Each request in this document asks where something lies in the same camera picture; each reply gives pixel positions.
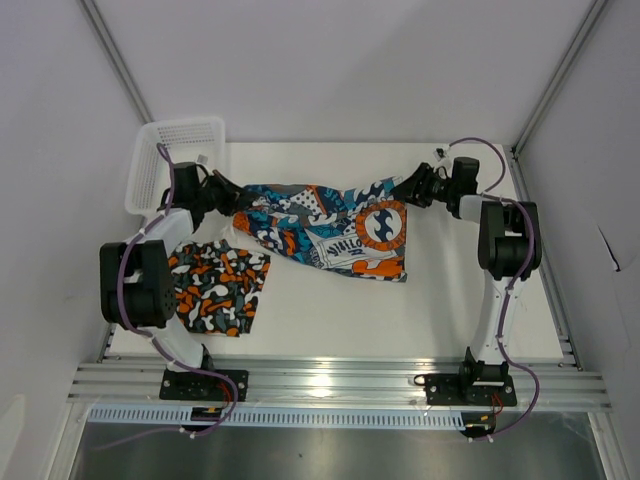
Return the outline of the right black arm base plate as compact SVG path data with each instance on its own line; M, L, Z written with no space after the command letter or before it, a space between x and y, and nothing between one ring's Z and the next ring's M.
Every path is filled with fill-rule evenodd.
M418 374L413 378L413 382L423 388L426 401L432 406L517 405L514 382L508 374Z

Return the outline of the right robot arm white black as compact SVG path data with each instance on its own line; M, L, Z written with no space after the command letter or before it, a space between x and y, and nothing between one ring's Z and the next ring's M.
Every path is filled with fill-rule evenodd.
M542 259L538 206L480 194L479 170L479 161L469 157L455 158L450 174L423 162L393 196L421 208L441 202L454 218L479 226L477 258L485 279L479 323L458 372L427 375L427 393L436 403L498 395L513 406L508 344L516 301Z

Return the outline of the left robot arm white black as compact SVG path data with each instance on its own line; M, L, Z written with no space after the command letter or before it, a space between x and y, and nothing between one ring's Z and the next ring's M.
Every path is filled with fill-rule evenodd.
M153 210L156 217L131 238L99 250L104 319L147 340L168 369L213 375L208 350L177 316L169 256L197 231L207 213L231 216L256 199L217 171L205 175L194 162L171 167L170 185Z

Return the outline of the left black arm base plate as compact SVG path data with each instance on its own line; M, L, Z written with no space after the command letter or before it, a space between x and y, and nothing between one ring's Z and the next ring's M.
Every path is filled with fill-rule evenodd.
M237 387L237 401L244 402L249 386L247 370L218 370ZM224 380L193 372L174 372L166 369L159 391L161 400L232 402L231 386Z

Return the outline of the orange black camo shorts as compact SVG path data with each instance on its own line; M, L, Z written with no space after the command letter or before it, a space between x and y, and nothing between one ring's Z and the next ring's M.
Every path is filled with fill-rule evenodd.
M234 248L225 240L179 245L169 268L177 315L193 334L239 337L251 332L270 256Z

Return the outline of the blue orange patterned shorts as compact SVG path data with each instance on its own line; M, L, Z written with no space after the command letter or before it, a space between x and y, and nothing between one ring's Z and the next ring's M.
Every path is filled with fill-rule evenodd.
M362 188L252 184L257 197L233 227L299 264L353 278L404 282L407 207L399 176Z

